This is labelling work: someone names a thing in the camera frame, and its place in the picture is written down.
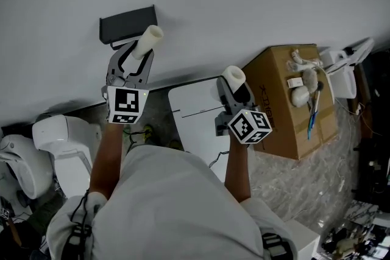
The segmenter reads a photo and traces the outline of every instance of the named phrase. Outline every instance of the person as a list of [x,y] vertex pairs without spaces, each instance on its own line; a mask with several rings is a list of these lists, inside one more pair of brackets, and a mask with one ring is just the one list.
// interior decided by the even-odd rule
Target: person
[[31,254],[40,249],[42,237],[46,235],[51,219],[64,202],[62,195],[56,193],[27,220],[13,223],[9,218],[8,226],[0,232],[0,259],[32,259]]
[[106,125],[89,192],[49,226],[53,259],[297,259],[283,221],[251,198],[247,148],[233,134],[223,184],[199,157],[150,144],[148,127],[149,144],[121,164],[123,126]]

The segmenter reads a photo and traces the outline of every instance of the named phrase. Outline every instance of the black strap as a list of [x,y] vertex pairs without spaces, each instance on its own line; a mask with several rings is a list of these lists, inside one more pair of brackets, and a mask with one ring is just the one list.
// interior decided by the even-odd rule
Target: black strap
[[266,233],[262,236],[263,248],[268,250],[271,260],[293,260],[294,254],[290,244],[285,242],[279,235]]
[[62,259],[77,260],[84,258],[85,238],[91,236],[92,227],[84,225],[84,234],[81,224],[76,224],[69,235],[62,251]]

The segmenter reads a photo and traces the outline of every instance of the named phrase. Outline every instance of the cardboard box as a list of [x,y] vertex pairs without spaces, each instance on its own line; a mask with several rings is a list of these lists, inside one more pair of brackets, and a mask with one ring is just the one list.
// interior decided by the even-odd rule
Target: cardboard box
[[256,104],[267,114],[273,129],[264,140],[255,144],[255,150],[299,160],[318,149],[337,135],[336,114],[328,81],[323,72],[318,80],[324,83],[318,105],[318,114],[311,139],[307,138],[310,119],[309,106],[294,107],[292,89],[287,80],[301,77],[288,71],[292,51],[298,49],[302,58],[319,58],[315,44],[274,46],[266,49],[243,68],[246,81],[255,96]]

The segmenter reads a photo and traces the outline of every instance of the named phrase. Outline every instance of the black cable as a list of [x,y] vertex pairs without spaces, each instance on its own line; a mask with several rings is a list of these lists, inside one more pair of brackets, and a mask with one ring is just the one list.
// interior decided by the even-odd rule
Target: black cable
[[24,220],[24,219],[22,219],[22,218],[15,218],[15,219],[12,219],[12,221],[17,221],[17,220],[20,220],[20,221],[26,221],[26,220]]
[[43,243],[41,244],[41,247],[39,247],[39,250],[42,249],[42,247],[45,245],[45,243],[46,243],[46,237],[44,238]]
[[31,217],[31,215],[30,215],[30,214],[28,214],[28,213],[21,213],[21,214],[18,214],[18,215],[16,215],[16,216],[13,216],[13,218],[20,217],[22,214],[26,214],[26,215],[28,215],[29,217]]
[[133,141],[132,136],[133,135],[143,135],[144,133],[149,133],[150,131],[149,130],[144,130],[144,131],[138,131],[138,132],[131,132],[131,133],[129,133],[129,132],[126,132],[126,131],[123,130],[123,132],[125,134],[127,134],[129,136],[129,139],[130,139],[130,146],[127,149],[127,152],[126,152],[126,155],[127,155],[129,153],[129,151],[132,149],[133,145],[135,143],[137,143],[136,141]]
[[215,160],[213,160],[213,161],[208,165],[208,167],[211,168],[212,165],[214,165],[214,164],[218,161],[218,159],[219,159],[219,157],[220,157],[221,155],[225,155],[225,154],[228,154],[228,153],[229,153],[228,150],[227,150],[226,152],[220,152],[220,153],[218,154],[217,158],[216,158]]
[[90,193],[90,190],[88,189],[87,190],[87,193],[85,193],[85,200],[84,200],[84,218],[83,218],[83,222],[81,223],[81,229],[82,229],[82,236],[80,238],[80,245],[82,246],[82,252],[81,252],[81,255],[80,255],[80,258],[81,260],[84,259],[84,251],[85,251],[85,231],[84,231],[84,226],[85,226],[85,219],[87,218],[87,197],[88,197],[88,194]]
[[85,197],[85,195],[81,198],[81,201],[80,201],[80,203],[78,204],[77,208],[73,211],[72,216],[71,216],[71,222],[73,222],[73,217],[74,217],[74,215],[76,214],[76,211],[80,208],[81,203],[83,202],[84,197]]

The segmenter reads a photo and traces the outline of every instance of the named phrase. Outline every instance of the marble floor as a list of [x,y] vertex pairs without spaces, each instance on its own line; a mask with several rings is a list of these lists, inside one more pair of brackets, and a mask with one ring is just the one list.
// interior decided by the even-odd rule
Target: marble floor
[[[149,94],[144,113],[131,132],[151,124],[163,145],[180,139],[168,101],[168,91]],[[74,112],[104,128],[107,108],[100,105]],[[296,219],[322,237],[338,224],[353,199],[357,184],[358,154],[353,148],[360,140],[356,116],[336,103],[339,135],[303,160],[295,161],[249,149],[252,195],[262,198],[283,220]],[[140,143],[140,135],[133,136]],[[124,135],[124,150],[129,139]]]

